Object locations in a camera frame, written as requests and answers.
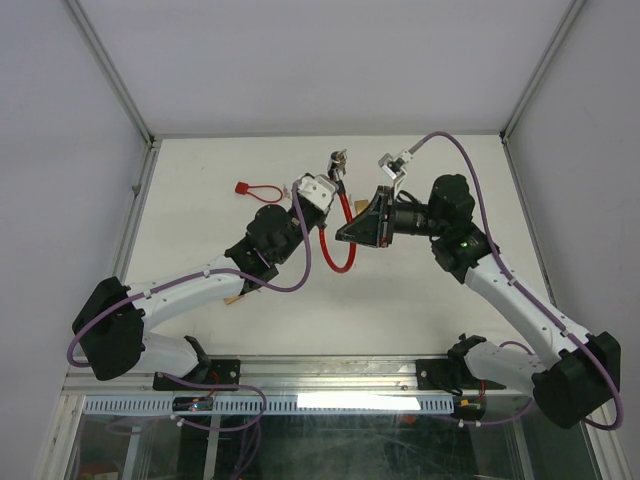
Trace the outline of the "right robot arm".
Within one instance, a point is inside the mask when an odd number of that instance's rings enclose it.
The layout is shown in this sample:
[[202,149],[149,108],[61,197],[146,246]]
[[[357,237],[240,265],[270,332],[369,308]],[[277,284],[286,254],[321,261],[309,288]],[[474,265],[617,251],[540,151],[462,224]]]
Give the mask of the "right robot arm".
[[438,177],[428,202],[403,202],[380,186],[337,240],[386,248],[394,235],[426,236],[437,264],[493,306],[526,340],[530,356],[481,336],[462,337],[447,353],[448,378],[459,387],[489,380],[533,399],[556,426],[570,429],[619,396],[621,347],[531,293],[497,246],[473,222],[475,201],[460,174]]

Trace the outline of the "red thin-cable padlock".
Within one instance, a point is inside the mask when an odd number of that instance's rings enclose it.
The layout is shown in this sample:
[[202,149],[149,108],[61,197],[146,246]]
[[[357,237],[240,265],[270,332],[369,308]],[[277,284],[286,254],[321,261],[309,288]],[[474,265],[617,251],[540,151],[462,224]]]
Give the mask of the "red thin-cable padlock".
[[259,189],[269,189],[269,190],[274,190],[279,194],[284,194],[283,190],[280,187],[277,187],[275,185],[271,185],[271,184],[255,185],[255,184],[249,184],[246,182],[237,182],[234,187],[234,192],[239,195],[248,195],[250,191],[259,190]]

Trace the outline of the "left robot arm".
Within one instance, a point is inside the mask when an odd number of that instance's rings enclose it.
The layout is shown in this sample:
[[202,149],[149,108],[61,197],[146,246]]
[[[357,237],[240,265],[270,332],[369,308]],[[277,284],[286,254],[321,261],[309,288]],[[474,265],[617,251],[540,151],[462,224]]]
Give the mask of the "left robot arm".
[[67,362],[91,369],[99,381],[136,371],[168,374],[192,389],[204,385],[210,366],[198,341],[155,330],[213,301],[260,289],[300,290],[311,274],[309,233],[324,224],[334,196],[297,185],[291,199],[290,209],[263,206],[240,241],[178,277],[138,285],[115,276],[100,281],[71,324]]

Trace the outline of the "medium brass padlock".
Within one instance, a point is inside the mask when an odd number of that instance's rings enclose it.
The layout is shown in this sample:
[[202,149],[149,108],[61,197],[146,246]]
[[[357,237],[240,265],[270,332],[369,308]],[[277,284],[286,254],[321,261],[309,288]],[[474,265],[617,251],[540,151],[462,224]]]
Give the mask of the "medium brass padlock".
[[369,206],[369,201],[368,200],[357,200],[357,201],[355,201],[354,202],[355,215],[358,216],[361,213],[363,213],[368,206]]

